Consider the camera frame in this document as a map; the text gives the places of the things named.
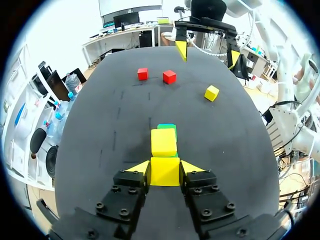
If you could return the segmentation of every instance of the floor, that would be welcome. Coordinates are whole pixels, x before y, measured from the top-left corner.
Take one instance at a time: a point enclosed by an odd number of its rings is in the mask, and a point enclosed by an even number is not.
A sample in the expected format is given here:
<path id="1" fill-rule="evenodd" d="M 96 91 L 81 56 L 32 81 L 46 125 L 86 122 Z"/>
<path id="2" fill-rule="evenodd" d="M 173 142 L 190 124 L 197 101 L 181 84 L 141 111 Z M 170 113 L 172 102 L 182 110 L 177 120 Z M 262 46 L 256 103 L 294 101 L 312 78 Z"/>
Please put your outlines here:
<path id="1" fill-rule="evenodd" d="M 94 70 L 95 68 L 90 70 L 87 69 L 83 73 L 83 75 L 88 79 Z M 275 97 L 269 94 L 262 93 L 258 89 L 250 89 L 247 87 L 244 87 L 244 89 L 251 97 L 256 108 L 262 113 L 265 110 L 267 110 L 269 106 L 274 104 L 277 100 Z M 296 164 L 296 166 L 290 170 L 287 177 L 279 181 L 281 195 L 286 193 L 291 193 L 296 190 L 301 190 L 305 187 L 304 181 L 306 182 L 309 181 L 309 169 L 310 169 L 310 167 L 308 168 L 306 164 L 307 162 Z M 51 224 L 40 212 L 39 208 L 36 205 L 36 201 L 39 199 L 43 199 L 46 202 L 46 204 L 51 208 L 51 210 L 58 215 L 55 193 L 53 191 L 47 191 L 47 190 L 42 190 L 36 187 L 28 186 L 28 195 L 29 195 L 30 205 L 31 205 L 35 222 L 44 233 L 48 233 L 51 227 Z"/>

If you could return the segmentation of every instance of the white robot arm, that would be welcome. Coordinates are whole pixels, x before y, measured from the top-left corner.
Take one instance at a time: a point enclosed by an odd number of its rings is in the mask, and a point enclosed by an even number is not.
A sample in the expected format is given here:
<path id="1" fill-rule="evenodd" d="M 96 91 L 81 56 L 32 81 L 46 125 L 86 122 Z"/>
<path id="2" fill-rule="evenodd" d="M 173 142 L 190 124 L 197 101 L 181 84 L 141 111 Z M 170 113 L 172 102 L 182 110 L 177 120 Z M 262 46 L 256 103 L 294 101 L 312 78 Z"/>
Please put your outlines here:
<path id="1" fill-rule="evenodd" d="M 263 0 L 223 0 L 226 3 L 226 13 L 233 18 L 238 18 L 246 13 L 252 15 L 256 20 L 255 25 L 261 35 L 261 38 L 266 43 L 267 57 L 271 61 L 278 62 L 277 78 L 278 78 L 278 103 L 275 107 L 270 108 L 273 120 L 266 126 L 272 142 L 273 149 L 279 151 L 283 149 L 289 155 L 292 151 L 300 151 L 316 161 L 320 162 L 320 134 L 309 129 L 302 123 L 302 119 L 313 112 L 310 109 L 314 104 L 320 92 L 320 79 L 317 81 L 311 93 L 302 103 L 296 107 L 294 84 L 292 77 L 291 58 L 288 56 L 288 50 L 291 46 L 277 47 L 273 42 L 273 36 L 270 34 L 270 21 L 263 19 L 262 13 L 259 13 L 255 8 L 263 4 Z M 187 8 L 191 8 L 192 0 L 185 0 Z M 208 55 L 220 57 L 224 54 L 207 53 Z M 307 66 L 304 74 L 311 73 L 312 67 Z"/>

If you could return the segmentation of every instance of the screw head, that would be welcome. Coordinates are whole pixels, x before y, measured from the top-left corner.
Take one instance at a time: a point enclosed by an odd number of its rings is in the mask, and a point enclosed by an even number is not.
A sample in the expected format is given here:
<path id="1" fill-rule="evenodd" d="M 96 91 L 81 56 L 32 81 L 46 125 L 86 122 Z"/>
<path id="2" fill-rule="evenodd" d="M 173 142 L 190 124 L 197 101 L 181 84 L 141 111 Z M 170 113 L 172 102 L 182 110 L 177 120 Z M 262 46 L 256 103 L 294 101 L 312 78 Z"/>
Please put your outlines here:
<path id="1" fill-rule="evenodd" d="M 218 185 L 212 185 L 211 189 L 214 191 L 219 191 L 219 186 Z"/>
<path id="2" fill-rule="evenodd" d="M 126 218 L 128 217 L 130 214 L 129 210 L 127 210 L 126 208 L 122 208 L 119 212 L 120 217 L 122 218 Z"/>
<path id="3" fill-rule="evenodd" d="M 201 217 L 209 218 L 212 215 L 212 211 L 210 209 L 203 209 L 201 211 Z"/>
<path id="4" fill-rule="evenodd" d="M 227 210 L 230 210 L 230 211 L 236 209 L 236 205 L 232 202 L 229 202 L 225 207 Z"/>
<path id="5" fill-rule="evenodd" d="M 105 208 L 105 205 L 102 202 L 97 202 L 97 204 L 95 205 L 95 209 L 97 209 L 98 211 L 102 211 Z"/>
<path id="6" fill-rule="evenodd" d="M 246 228 L 239 228 L 238 231 L 236 232 L 236 235 L 239 238 L 244 238 L 248 234 L 249 234 L 249 230 L 247 230 Z"/>
<path id="7" fill-rule="evenodd" d="M 137 190 L 134 187 L 130 187 L 128 190 L 129 194 L 134 195 L 137 194 Z"/>
<path id="8" fill-rule="evenodd" d="M 121 191 L 121 188 L 120 188 L 118 185 L 113 185 L 111 189 L 112 189 L 112 191 L 115 192 L 115 193 Z"/>
<path id="9" fill-rule="evenodd" d="M 200 193 L 202 193 L 202 189 L 199 188 L 199 187 L 197 187 L 197 188 L 193 189 L 193 192 L 194 192 L 195 194 L 199 195 Z"/>
<path id="10" fill-rule="evenodd" d="M 88 231 L 86 232 L 86 237 L 88 239 L 97 239 L 98 238 L 98 233 L 94 230 L 94 229 L 88 229 Z"/>

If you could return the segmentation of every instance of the black mat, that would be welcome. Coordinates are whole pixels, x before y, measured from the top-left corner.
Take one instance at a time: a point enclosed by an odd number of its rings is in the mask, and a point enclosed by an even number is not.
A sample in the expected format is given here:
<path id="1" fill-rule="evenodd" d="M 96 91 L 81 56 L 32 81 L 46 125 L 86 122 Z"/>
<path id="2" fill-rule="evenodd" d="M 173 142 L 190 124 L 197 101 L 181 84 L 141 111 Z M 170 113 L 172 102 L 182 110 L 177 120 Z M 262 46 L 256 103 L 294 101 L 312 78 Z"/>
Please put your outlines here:
<path id="1" fill-rule="evenodd" d="M 150 129 L 177 127 L 182 160 L 217 175 L 236 215 L 274 214 L 278 169 L 260 114 L 237 78 L 216 57 L 174 47 L 126 50 L 106 57 L 80 92 L 67 119 L 56 160 L 59 215 L 74 207 L 94 213 L 113 176 L 151 157 Z M 149 69 L 139 82 L 138 68 Z M 177 82 L 166 85 L 162 73 Z M 220 89 L 214 102 L 209 85 Z M 179 187 L 151 187 L 133 239 L 197 239 Z"/>

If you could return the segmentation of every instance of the person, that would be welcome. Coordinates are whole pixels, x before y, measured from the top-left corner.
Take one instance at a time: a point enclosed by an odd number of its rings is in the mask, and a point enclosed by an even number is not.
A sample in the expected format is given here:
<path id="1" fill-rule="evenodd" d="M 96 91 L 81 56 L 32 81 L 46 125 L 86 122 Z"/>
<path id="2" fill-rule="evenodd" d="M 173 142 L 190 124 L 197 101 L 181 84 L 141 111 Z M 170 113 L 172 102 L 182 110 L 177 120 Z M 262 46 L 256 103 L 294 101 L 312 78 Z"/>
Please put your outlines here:
<path id="1" fill-rule="evenodd" d="M 161 40 L 163 44 L 166 46 L 170 46 L 170 41 L 176 42 L 177 29 L 175 28 L 175 21 L 172 21 L 172 24 L 173 24 L 172 32 L 166 31 L 161 33 Z M 195 43 L 196 42 L 195 34 L 192 31 L 187 31 L 187 33 L 189 34 L 191 41 Z M 188 46 L 191 47 L 192 44 L 188 39 L 187 39 L 187 42 L 188 42 Z"/>
<path id="2" fill-rule="evenodd" d="M 301 69 L 293 76 L 293 84 L 295 87 L 295 98 L 303 102 L 310 94 L 311 90 L 315 86 L 315 82 L 318 77 L 318 65 L 315 54 L 306 53 L 301 60 Z M 312 74 L 306 73 L 307 68 L 311 68 L 313 65 Z M 320 104 L 320 95 L 316 97 L 316 102 Z"/>

